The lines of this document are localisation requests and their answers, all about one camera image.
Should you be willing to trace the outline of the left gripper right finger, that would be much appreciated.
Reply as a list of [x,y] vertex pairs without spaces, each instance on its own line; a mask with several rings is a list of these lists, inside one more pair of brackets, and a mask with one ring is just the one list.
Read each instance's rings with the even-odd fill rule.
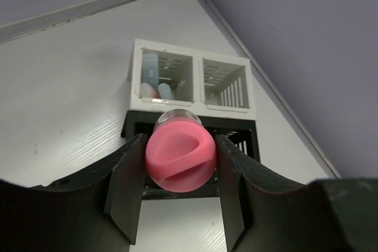
[[300,184],[216,137],[229,251],[376,251],[377,180]]

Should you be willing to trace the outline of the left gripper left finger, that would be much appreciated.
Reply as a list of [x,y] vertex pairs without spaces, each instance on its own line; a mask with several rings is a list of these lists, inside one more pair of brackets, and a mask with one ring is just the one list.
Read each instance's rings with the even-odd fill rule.
[[129,251],[136,242],[147,136],[101,160],[26,188],[1,182],[2,251]]

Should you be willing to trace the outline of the pink capped highlighter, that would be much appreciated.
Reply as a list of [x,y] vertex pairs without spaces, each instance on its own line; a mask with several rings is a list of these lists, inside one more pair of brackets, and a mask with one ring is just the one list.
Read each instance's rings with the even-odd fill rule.
[[215,141],[201,120],[185,109],[163,113],[145,151],[151,179],[170,192],[191,192],[203,186],[217,166]]

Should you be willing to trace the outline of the blue highlighter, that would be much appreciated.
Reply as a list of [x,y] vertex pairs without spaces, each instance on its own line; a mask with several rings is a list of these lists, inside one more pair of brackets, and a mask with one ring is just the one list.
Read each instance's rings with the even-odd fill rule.
[[167,83],[159,84],[158,94],[161,99],[170,100],[172,98],[172,91],[170,85]]

